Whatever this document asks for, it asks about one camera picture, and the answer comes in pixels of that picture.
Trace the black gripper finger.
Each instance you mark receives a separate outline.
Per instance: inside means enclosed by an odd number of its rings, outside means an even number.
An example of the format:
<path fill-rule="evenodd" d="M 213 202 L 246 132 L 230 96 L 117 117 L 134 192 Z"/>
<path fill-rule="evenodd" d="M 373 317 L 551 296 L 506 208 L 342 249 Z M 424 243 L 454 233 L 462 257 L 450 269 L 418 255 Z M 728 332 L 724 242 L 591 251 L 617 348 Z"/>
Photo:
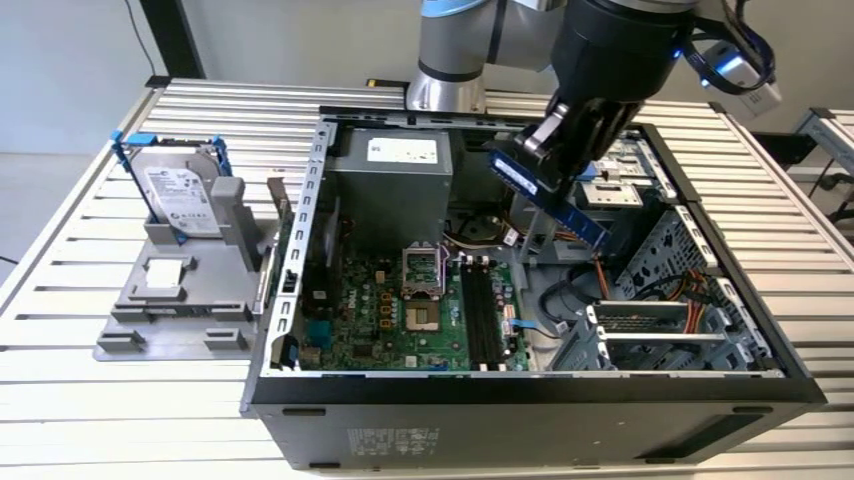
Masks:
<path fill-rule="evenodd" d="M 522 147 L 537 159 L 556 194 L 567 194 L 585 168 L 599 134 L 599 102 L 564 103 L 553 98 L 540 123 L 532 127 Z"/>
<path fill-rule="evenodd" d="M 625 125 L 632 121 L 641 102 L 615 102 L 596 99 L 585 114 L 585 130 L 580 150 L 580 170 L 591 161 L 599 160 Z"/>

